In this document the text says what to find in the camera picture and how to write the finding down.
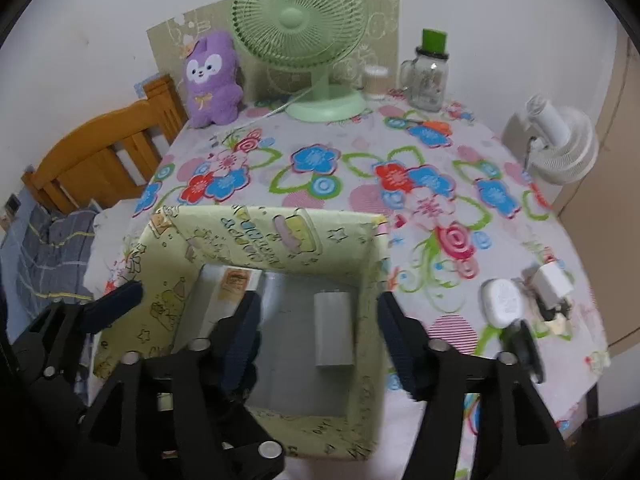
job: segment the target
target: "white oval device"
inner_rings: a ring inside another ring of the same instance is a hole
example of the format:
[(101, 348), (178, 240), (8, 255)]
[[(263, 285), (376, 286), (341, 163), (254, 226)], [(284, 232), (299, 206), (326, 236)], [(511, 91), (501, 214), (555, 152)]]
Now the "white oval device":
[(482, 286), (484, 316), (491, 326), (506, 328), (524, 316), (525, 298), (511, 280), (497, 278)]

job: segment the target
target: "gray plaid blanket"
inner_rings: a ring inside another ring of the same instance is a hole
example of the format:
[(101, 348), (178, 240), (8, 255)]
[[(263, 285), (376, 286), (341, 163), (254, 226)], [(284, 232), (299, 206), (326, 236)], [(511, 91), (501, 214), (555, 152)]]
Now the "gray plaid blanket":
[(36, 206), (29, 219), (18, 259), (16, 287), (22, 306), (34, 318), (52, 301), (92, 300), (82, 286), (94, 241), (92, 210), (67, 216)]

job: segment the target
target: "white fan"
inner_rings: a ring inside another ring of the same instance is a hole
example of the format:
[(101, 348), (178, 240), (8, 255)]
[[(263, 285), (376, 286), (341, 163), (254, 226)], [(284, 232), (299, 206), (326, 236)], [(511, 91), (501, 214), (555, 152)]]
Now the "white fan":
[(541, 95), (527, 102), (529, 120), (541, 135), (527, 149), (530, 163), (544, 180), (564, 186), (582, 179), (596, 162), (598, 137), (590, 118), (576, 108), (555, 108)]

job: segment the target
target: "fan stand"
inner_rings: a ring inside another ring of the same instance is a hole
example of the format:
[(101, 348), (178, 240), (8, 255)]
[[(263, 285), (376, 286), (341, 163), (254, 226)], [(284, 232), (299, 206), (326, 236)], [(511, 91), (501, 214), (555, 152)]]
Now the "fan stand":
[(366, 107), (367, 103), (359, 91), (345, 85), (329, 84), (327, 68), (318, 68), (311, 71), (311, 91), (293, 101), (285, 110), (300, 121), (329, 123), (355, 117)]

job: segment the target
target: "yellow bow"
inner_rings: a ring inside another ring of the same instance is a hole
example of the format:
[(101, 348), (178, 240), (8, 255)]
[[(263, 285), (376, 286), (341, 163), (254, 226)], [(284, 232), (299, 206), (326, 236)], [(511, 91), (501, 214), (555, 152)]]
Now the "yellow bow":
[(194, 97), (193, 99), (198, 104), (198, 110), (202, 110), (204, 108), (204, 103), (206, 103), (207, 101), (211, 101), (213, 99), (213, 95), (211, 95), (210, 93), (204, 95), (196, 95), (196, 97)]

